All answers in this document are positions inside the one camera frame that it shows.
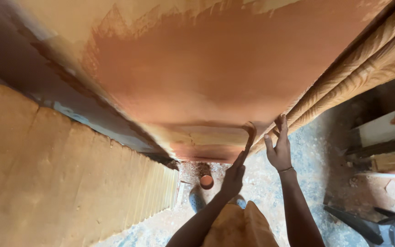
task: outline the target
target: floor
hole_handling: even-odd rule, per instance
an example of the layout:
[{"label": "floor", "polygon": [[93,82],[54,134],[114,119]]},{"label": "floor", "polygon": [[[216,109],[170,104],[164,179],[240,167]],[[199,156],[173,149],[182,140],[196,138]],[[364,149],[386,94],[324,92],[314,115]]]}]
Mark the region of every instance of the floor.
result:
[{"label": "floor", "polygon": [[[354,168],[349,167],[344,160],[343,155],[349,145],[348,130],[364,114],[366,104],[358,97],[353,98],[326,111],[289,136],[292,164],[298,172],[301,189],[328,247],[366,247],[368,244],[350,227],[329,216],[323,210],[323,204],[344,208],[373,221],[382,219],[382,216],[375,213],[372,206],[395,211],[395,199],[385,191],[391,179],[354,176]],[[228,166],[216,163],[178,164],[180,179],[190,183],[185,188],[182,202],[173,210],[161,212],[98,243],[96,247],[165,246],[170,237],[194,215],[188,202],[188,193],[198,184],[199,176],[211,173],[215,179],[214,187],[204,191],[204,197],[209,201],[219,191]],[[280,247],[289,246],[281,184],[276,170],[268,162],[265,151],[249,157],[245,166],[241,195],[259,207],[268,219]]]}]

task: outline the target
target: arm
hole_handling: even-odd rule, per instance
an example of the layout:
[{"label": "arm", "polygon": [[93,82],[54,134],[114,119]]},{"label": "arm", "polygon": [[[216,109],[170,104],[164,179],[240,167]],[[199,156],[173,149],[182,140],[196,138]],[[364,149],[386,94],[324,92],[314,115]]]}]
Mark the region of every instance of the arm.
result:
[{"label": "arm", "polygon": [[277,145],[273,148],[272,140],[267,134],[265,143],[268,160],[280,175],[289,244],[292,247],[324,246],[320,231],[298,184],[297,172],[291,169],[291,145],[286,116],[280,116],[275,123],[280,131],[275,133],[278,137]]},{"label": "arm", "polygon": [[201,211],[191,217],[170,239],[166,247],[199,247],[223,207],[235,197],[242,188],[245,166],[242,163],[243,151],[227,169],[222,188],[213,200]]}]

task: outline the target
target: person's right hand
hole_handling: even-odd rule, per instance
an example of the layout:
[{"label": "person's right hand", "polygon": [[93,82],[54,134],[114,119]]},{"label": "person's right hand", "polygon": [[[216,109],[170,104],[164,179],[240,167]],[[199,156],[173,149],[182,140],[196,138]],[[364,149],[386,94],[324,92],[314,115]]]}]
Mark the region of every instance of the person's right hand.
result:
[{"label": "person's right hand", "polygon": [[291,144],[288,139],[288,121],[286,115],[280,115],[277,120],[275,120],[280,133],[275,133],[278,137],[277,145],[275,148],[272,145],[272,139],[268,134],[265,134],[266,143],[266,154],[268,160],[273,165],[277,171],[283,171],[292,167],[291,162]]}]

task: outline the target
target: paint container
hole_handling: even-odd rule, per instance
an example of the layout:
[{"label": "paint container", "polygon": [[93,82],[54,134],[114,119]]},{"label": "paint container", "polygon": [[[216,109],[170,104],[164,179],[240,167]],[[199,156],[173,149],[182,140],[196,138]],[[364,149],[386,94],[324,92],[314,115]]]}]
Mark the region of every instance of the paint container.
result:
[{"label": "paint container", "polygon": [[214,180],[211,176],[205,175],[200,179],[200,186],[203,189],[211,189],[213,188]]}]

